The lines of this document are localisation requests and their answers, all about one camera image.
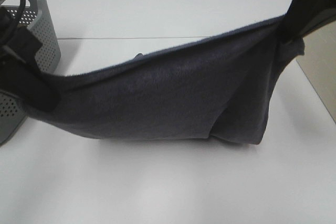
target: gray plastic basket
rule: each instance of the gray plastic basket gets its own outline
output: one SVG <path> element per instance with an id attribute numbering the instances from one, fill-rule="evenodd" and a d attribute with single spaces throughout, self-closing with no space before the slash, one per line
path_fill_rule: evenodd
<path id="1" fill-rule="evenodd" d="M 53 72 L 60 59 L 60 50 L 46 0 L 29 0 L 20 23 L 43 43 L 35 56 L 43 72 Z M 5 6 L 15 16 L 18 6 Z M 15 99 L 0 94 L 0 145 L 7 142 L 21 126 L 25 114 L 16 104 Z"/>

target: dark gray cloth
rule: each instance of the dark gray cloth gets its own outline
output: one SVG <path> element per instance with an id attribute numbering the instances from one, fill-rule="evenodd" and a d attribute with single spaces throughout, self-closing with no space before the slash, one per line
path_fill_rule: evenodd
<path id="1" fill-rule="evenodd" d="M 286 45 L 279 41 L 276 28 L 281 19 L 90 73 L 44 74 L 60 90 L 61 102 L 50 113 L 22 107 L 32 118 L 85 137 L 152 140 L 212 135 L 258 144 L 277 79 L 304 52 L 302 39 Z"/>

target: gray towel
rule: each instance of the gray towel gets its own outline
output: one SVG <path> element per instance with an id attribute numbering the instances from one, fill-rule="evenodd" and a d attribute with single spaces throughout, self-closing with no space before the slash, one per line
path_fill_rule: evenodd
<path id="1" fill-rule="evenodd" d="M 208 138 L 260 143 L 286 65 L 303 55 L 276 36 L 282 17 L 76 76 L 44 74 L 61 92 L 50 113 L 26 113 L 91 138 Z"/>

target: perforated basket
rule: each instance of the perforated basket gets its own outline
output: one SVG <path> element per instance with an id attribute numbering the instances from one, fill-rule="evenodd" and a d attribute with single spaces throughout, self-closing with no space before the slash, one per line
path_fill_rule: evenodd
<path id="1" fill-rule="evenodd" d="M 35 56 L 36 62 L 43 72 L 53 72 L 60 59 L 60 50 L 51 21 L 46 0 L 29 0 L 30 6 L 26 7 L 20 23 L 27 28 L 43 43 Z M 18 6 L 6 6 L 7 10 L 15 17 Z M 19 109 L 15 99 L 0 94 L 0 145 L 8 141 L 23 123 L 25 114 Z"/>

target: black cable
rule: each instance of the black cable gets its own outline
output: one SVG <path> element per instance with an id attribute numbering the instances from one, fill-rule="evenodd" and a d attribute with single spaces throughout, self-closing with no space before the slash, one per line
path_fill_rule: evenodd
<path id="1" fill-rule="evenodd" d="M 16 16 L 9 25 L 9 27 L 4 32 L 2 38 L 0 39 L 0 46 L 6 44 L 10 38 L 13 36 L 26 8 L 26 0 L 20 0 L 20 5 L 17 10 Z"/>

